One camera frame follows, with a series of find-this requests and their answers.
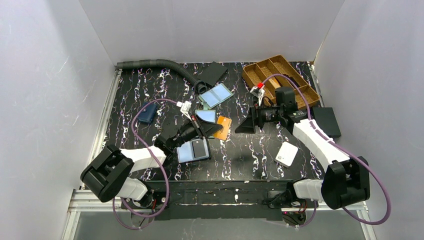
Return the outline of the black card holder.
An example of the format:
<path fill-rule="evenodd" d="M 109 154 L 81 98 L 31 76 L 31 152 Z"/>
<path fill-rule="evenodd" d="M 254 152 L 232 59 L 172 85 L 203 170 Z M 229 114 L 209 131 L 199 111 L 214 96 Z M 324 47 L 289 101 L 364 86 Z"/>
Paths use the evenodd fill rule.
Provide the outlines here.
<path fill-rule="evenodd" d="M 207 138 L 196 138 L 177 147 L 177 159 L 180 164 L 203 161 L 211 158 L 210 145 Z"/>

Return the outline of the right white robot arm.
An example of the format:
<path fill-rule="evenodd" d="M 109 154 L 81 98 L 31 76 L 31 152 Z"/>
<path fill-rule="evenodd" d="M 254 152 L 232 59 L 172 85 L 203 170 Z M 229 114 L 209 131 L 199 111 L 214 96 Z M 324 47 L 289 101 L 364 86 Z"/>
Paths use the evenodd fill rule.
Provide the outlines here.
<path fill-rule="evenodd" d="M 266 123 L 279 122 L 315 156 L 323 168 L 324 178 L 302 178 L 292 180 L 283 192 L 270 191 L 263 204 L 279 208 L 283 204 L 302 199 L 325 202 L 337 210 L 370 198 L 370 176 L 368 162 L 353 157 L 337 149 L 334 141 L 318 126 L 307 113 L 298 109 L 294 90 L 279 87 L 275 90 L 276 104 L 262 107 L 258 104 L 249 108 L 247 117 L 235 129 L 237 134 L 255 134 L 256 128 Z"/>

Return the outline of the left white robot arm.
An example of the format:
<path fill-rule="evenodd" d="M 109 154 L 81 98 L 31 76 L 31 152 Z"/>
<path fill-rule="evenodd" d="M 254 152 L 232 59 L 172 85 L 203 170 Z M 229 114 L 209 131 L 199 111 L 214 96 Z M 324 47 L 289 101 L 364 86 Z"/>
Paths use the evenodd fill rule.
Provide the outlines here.
<path fill-rule="evenodd" d="M 102 203 L 115 197 L 139 201 L 148 188 L 140 180 L 130 178 L 130 173 L 163 166 L 165 159 L 185 143 L 191 146 L 193 160 L 208 159 L 208 137 L 222 129 L 221 124 L 195 114 L 177 130 L 163 131 L 153 146 L 125 150 L 107 145 L 82 171 L 80 180 Z"/>

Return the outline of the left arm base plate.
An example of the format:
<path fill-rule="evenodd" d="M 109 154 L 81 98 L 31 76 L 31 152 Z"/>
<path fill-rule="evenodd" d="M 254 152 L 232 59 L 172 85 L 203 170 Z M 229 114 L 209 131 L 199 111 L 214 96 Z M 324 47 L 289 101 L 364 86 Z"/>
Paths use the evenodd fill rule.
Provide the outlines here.
<path fill-rule="evenodd" d="M 148 190 L 141 200 L 124 198 L 124 201 L 134 210 L 159 210 L 165 203 L 165 191 Z"/>

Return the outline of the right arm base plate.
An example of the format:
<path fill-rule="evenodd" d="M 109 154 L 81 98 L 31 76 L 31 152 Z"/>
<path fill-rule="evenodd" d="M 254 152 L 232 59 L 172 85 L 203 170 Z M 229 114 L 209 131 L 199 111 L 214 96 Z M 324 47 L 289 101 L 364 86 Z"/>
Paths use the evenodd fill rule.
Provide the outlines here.
<path fill-rule="evenodd" d="M 271 209 L 281 208 L 313 208 L 314 204 L 310 199 L 300 198 L 291 190 L 270 190 L 266 193 L 265 199 L 261 202 L 262 205 L 268 206 Z"/>

